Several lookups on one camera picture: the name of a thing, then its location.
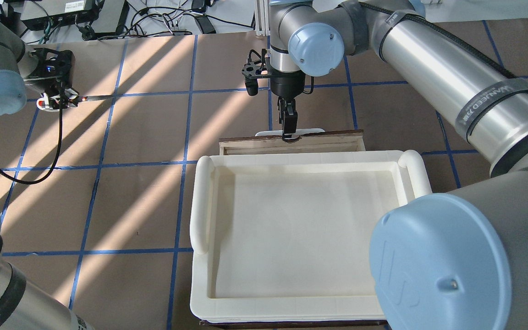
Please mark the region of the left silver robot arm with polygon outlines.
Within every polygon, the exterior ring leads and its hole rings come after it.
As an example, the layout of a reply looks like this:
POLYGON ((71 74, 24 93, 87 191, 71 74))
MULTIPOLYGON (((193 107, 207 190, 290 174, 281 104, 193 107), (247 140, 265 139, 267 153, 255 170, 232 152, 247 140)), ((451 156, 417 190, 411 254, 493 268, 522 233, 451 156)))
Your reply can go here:
MULTIPOLYGON (((52 164, 40 177, 25 180, 0 167, 12 185, 35 185, 49 178, 57 166, 63 139, 63 113, 79 103, 72 87, 72 51, 32 47, 0 21, 0 116, 14 115, 27 106, 29 88, 40 94, 38 110, 57 113, 58 138, 52 164)), ((0 205, 0 330, 92 330, 92 324, 42 290, 3 253, 0 205)))

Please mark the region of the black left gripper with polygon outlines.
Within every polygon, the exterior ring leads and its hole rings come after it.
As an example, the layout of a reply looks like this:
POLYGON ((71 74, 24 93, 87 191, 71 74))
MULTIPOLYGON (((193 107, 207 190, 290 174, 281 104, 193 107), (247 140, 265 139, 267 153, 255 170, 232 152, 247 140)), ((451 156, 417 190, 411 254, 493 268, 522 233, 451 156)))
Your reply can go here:
POLYGON ((58 51, 35 48, 25 54, 34 65, 28 67, 25 85, 31 90, 49 96, 60 96, 64 103, 68 97, 79 95, 72 86, 75 55, 70 50, 58 51))

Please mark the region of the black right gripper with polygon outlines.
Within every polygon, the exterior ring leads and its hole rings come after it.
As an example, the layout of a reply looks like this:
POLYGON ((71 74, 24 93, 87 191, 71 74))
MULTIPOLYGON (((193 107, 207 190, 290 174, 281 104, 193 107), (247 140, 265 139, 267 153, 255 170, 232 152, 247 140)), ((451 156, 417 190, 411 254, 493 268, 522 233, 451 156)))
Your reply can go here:
POLYGON ((279 123, 282 127, 281 135, 286 138, 292 138, 296 133, 298 113, 294 98, 304 93, 305 77, 302 71, 273 71, 269 79, 272 94, 281 97, 277 100, 279 123))

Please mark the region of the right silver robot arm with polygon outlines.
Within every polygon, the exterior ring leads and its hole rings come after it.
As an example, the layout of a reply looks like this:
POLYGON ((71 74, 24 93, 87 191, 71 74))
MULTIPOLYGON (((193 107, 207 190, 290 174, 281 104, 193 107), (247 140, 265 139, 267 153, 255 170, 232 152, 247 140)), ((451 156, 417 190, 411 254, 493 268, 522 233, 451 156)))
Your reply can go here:
POLYGON ((369 150, 419 152, 433 194, 388 213, 372 272, 392 330, 528 330, 528 79, 419 16, 413 0, 271 7, 271 52, 291 69, 340 63, 343 87, 299 103, 300 123, 363 129, 369 150))

